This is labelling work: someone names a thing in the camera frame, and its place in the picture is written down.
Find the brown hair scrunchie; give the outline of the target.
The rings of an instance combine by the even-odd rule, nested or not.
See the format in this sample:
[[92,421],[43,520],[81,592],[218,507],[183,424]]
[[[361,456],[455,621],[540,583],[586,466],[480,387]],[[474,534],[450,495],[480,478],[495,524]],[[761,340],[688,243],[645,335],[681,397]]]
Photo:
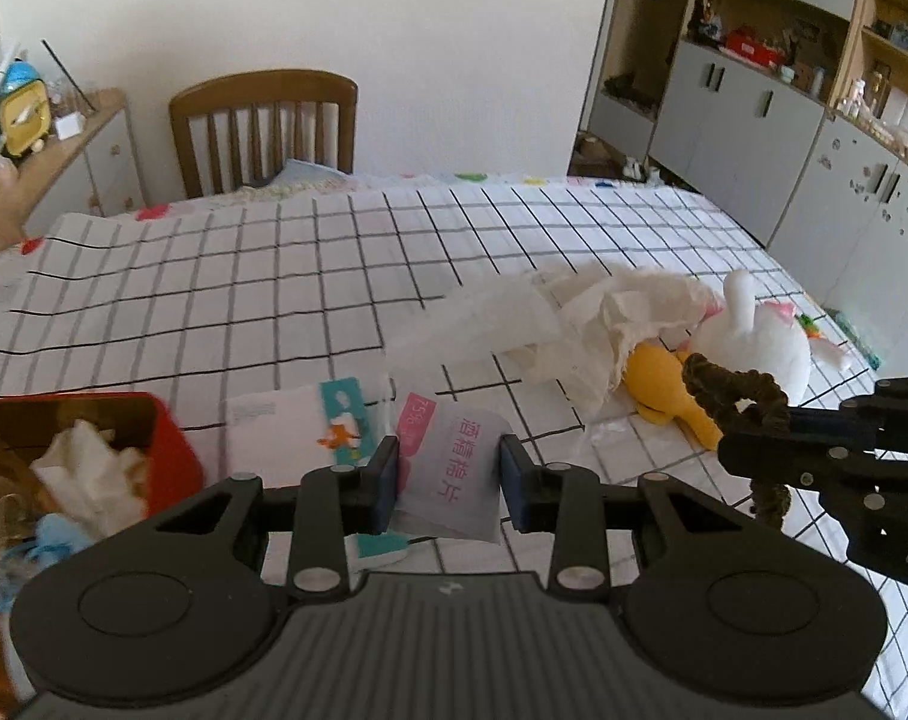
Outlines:
[[[728,371],[705,355],[691,353],[682,366],[687,392],[703,408],[722,436],[781,439],[789,434],[789,398],[768,372]],[[751,513],[756,522],[781,532],[789,514],[790,492],[750,460]]]

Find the pink white sachet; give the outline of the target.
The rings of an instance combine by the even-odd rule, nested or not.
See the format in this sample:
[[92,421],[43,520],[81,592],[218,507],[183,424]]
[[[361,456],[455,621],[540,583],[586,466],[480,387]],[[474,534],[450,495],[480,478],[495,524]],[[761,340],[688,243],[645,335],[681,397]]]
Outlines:
[[390,526],[410,536],[497,543],[498,447],[508,433],[497,413],[408,392],[395,426],[399,473]]

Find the white plush bunny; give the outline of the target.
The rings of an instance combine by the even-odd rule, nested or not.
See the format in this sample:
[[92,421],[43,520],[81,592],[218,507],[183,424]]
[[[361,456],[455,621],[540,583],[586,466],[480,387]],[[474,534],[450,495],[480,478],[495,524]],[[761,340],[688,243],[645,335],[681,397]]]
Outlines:
[[703,320],[691,335],[688,351],[732,372],[769,374],[799,405],[815,361],[836,372],[849,371],[854,359],[822,337],[811,337],[789,302],[756,299],[756,281],[747,270],[724,280],[724,307]]

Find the white crumpled cloth in tin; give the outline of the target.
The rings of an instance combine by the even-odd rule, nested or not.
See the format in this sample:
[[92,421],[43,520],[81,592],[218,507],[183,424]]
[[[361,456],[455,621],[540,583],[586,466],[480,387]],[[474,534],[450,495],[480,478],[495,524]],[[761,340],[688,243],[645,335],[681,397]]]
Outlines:
[[113,449],[113,436],[109,429],[77,419],[31,463],[62,514],[96,539],[122,532],[148,515],[148,458],[135,447]]

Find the orange plush toy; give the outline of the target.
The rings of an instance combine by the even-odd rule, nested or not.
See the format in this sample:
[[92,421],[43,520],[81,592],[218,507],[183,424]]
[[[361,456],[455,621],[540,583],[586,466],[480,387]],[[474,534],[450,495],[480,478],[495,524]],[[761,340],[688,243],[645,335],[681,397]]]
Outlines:
[[717,449],[722,433],[688,393],[683,364],[660,344],[641,343],[633,349],[623,372],[626,392],[635,400],[641,418],[653,424],[680,422],[706,450]]

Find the white teal tissue pack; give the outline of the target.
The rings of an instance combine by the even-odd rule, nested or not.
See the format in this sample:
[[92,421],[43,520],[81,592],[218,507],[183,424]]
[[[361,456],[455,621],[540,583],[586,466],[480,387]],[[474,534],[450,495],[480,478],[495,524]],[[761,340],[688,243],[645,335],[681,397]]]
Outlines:
[[265,488],[296,486],[321,466],[366,465],[376,447],[355,377],[226,403],[226,473],[259,476]]

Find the red metal tin box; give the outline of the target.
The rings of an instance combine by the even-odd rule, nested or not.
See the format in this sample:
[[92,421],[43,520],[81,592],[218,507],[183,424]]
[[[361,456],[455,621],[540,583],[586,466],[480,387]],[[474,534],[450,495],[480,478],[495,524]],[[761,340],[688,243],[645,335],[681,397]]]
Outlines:
[[4,634],[26,582],[202,486],[196,452],[153,395],[0,398],[0,717],[20,697]]

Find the white checkered tablecloth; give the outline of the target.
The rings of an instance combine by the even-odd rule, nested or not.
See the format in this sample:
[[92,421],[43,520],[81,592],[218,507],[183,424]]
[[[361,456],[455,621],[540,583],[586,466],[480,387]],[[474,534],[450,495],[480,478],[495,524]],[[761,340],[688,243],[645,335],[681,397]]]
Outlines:
[[[534,268],[664,266],[717,293],[750,271],[762,301],[796,305],[846,344],[822,307],[709,200],[600,181],[443,185],[376,181],[350,192],[179,202],[143,218],[64,215],[31,254],[0,254],[0,395],[140,390],[166,401],[205,470],[225,468],[226,398],[356,377],[378,434],[394,419],[383,344],[461,284]],[[537,461],[602,481],[664,468],[748,512],[747,483],[675,424],[653,426],[618,390],[587,427],[558,383],[527,383],[506,355],[412,377],[445,400],[497,411]],[[856,569],[890,629],[865,695],[908,715],[908,587]]]

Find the white translucent plastic bag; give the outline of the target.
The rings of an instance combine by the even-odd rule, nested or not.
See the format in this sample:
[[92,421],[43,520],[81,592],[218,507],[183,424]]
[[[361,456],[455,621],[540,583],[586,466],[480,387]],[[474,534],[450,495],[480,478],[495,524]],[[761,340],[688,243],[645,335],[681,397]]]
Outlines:
[[561,340],[561,309],[534,271],[456,288],[402,323],[384,346],[389,374],[472,362],[530,344]]

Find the wooden side cabinet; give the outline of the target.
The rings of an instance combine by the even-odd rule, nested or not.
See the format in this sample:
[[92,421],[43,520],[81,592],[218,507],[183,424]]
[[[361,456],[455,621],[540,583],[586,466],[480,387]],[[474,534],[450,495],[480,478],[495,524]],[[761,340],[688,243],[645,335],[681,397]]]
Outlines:
[[68,213],[116,216],[145,208],[127,96],[103,89],[98,104],[80,135],[50,138],[18,167],[17,182],[0,197],[0,252],[44,236]]

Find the brown wooden chair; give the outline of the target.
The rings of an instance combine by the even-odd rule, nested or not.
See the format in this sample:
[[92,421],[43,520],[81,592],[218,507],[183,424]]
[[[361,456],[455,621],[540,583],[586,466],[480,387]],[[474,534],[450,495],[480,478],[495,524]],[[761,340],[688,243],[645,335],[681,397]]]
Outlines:
[[282,68],[218,76],[169,101],[189,199],[264,187],[290,161],[350,174],[360,88],[332,71]]

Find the grey wooden wall cabinet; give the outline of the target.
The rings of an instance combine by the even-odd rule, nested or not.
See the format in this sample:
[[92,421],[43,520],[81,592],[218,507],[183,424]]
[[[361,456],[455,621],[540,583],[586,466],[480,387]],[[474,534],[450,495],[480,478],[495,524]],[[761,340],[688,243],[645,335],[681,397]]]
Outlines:
[[609,0],[582,120],[908,374],[908,0]]

